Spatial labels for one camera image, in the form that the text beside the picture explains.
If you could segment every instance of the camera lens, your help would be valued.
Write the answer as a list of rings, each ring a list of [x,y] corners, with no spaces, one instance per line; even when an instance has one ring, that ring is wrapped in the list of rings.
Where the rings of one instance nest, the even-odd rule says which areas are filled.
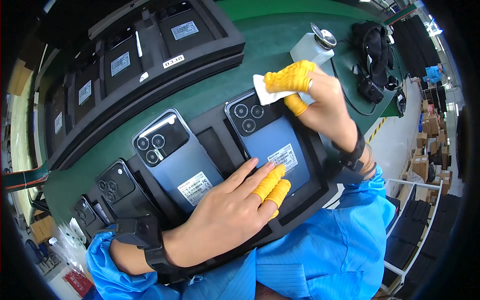
[[[111,192],[107,192],[107,200],[110,203],[114,203],[115,202],[115,196]]]
[[[255,121],[252,119],[246,119],[243,121],[241,127],[243,130],[245,130],[245,132],[251,133],[255,130]]]
[[[155,150],[149,150],[146,155],[147,161],[151,164],[156,164],[158,162],[158,155]]]
[[[252,107],[251,113],[255,119],[259,119],[264,115],[264,108],[260,105],[255,105]]]
[[[140,224],[138,224],[138,231],[141,234],[146,234],[148,232],[148,225],[144,222],[140,222]]]
[[[100,180],[98,182],[98,187],[102,190],[102,191],[105,191],[107,189],[107,184],[105,183],[105,181],[103,180]]]
[[[245,104],[238,104],[233,109],[235,116],[239,117],[240,119],[245,118],[248,114],[248,108]]]
[[[109,182],[108,182],[108,188],[109,188],[112,192],[116,192],[116,191],[118,190],[117,183],[114,182],[113,180],[109,181]]]
[[[155,134],[152,138],[152,145],[157,149],[161,149],[165,145],[165,138],[161,134]]]
[[[148,139],[144,136],[139,137],[138,140],[137,140],[137,147],[140,150],[148,149]]]

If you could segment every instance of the blue sleeve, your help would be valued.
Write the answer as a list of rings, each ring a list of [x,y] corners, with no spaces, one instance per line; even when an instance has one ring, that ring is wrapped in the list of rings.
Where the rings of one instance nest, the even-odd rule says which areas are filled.
[[[375,174],[369,180],[362,181],[359,184],[344,184],[344,191],[340,196],[340,204],[337,209],[378,205],[382,212],[384,226],[387,227],[393,218],[395,207],[385,197],[385,180],[382,178],[382,168],[376,167]]]
[[[86,260],[96,289],[104,300],[116,299],[181,299],[181,294],[157,284],[156,272],[130,276],[118,270],[109,249],[113,232],[98,233],[87,249]]]

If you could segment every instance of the green workbench surface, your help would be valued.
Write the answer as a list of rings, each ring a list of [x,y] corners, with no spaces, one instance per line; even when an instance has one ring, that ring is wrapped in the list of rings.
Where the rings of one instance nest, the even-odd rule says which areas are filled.
[[[254,3],[262,4],[264,2],[255,1]],[[315,2],[317,4],[320,2],[330,3],[330,1]],[[226,6],[235,3],[238,4],[239,2],[224,1],[220,2],[220,5]],[[352,7],[340,5],[337,2],[333,2],[331,5],[336,7],[337,14],[316,12],[277,13],[279,11],[275,10],[274,12],[277,14],[268,15],[255,11],[256,14],[254,15],[258,16],[239,20],[243,16],[241,13],[227,12],[232,20],[236,20],[234,22],[235,26],[245,36],[243,63],[237,68],[207,78],[154,104],[102,139],[70,169],[52,171],[43,191],[54,219],[57,222],[68,222],[71,218],[69,207],[77,201],[81,194],[92,188],[94,179],[115,159],[122,157],[128,160],[135,155],[130,145],[131,137],[166,108],[175,107],[188,122],[214,106],[225,103],[236,95],[252,88],[252,75],[275,72],[291,64],[289,51],[306,32],[311,30],[310,22],[314,22],[320,28],[328,29],[340,41],[347,38],[353,23],[364,22],[367,18],[365,12]],[[311,9],[319,10],[321,8],[317,5]],[[232,12],[236,8],[230,7],[229,9]],[[338,15],[342,12],[352,15],[353,11],[357,12],[358,18]],[[335,48],[335,66],[346,94],[360,110],[370,112],[372,103],[363,100],[358,95],[357,79],[351,72],[352,65],[358,63],[358,60],[355,53],[347,49],[346,43],[340,43]],[[326,63],[324,66],[325,71],[332,74],[330,64]],[[393,92],[388,92],[385,98],[391,99],[392,95]],[[349,113],[359,124],[361,130],[366,132],[381,115],[388,103],[387,100],[382,101],[377,106],[375,113],[369,117],[361,116],[349,105],[347,106]]]

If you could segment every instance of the hand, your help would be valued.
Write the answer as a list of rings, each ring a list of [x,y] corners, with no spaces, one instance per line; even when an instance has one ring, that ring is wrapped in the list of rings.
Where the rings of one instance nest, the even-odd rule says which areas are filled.
[[[270,198],[277,190],[276,186],[281,185],[280,176],[273,180],[273,184],[266,178],[275,167],[269,162],[245,180],[257,163],[257,158],[245,162],[203,197],[187,222],[163,232],[167,259],[172,264],[193,266],[230,251],[258,233],[271,217],[276,216],[273,214],[279,205]],[[267,181],[270,186],[262,199],[253,191]],[[277,201],[279,204],[287,192],[288,189]]]
[[[292,66],[296,66],[296,68],[310,66],[305,61],[301,62],[300,65],[299,61],[284,70],[290,70]],[[307,72],[284,72],[284,70],[275,73],[275,76],[267,77],[265,75],[264,81],[267,91],[288,90],[286,87],[290,88],[290,86],[285,81],[300,82],[302,86],[305,86],[305,82],[311,83],[308,94],[315,102],[307,105],[298,94],[293,94],[284,98],[285,105],[299,118],[303,125],[329,138],[346,152],[352,152],[358,139],[357,126],[348,114],[340,81],[327,75],[318,66],[315,66],[313,71]],[[360,161],[364,163],[361,173],[372,169],[374,166],[372,154],[367,148],[363,150]],[[373,175],[374,172],[368,174],[365,179]]]

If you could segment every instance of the window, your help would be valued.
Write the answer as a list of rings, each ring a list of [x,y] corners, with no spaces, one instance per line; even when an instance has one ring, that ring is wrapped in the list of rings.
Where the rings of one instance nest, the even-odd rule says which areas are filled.
[[[455,111],[455,103],[447,103],[447,111]]]

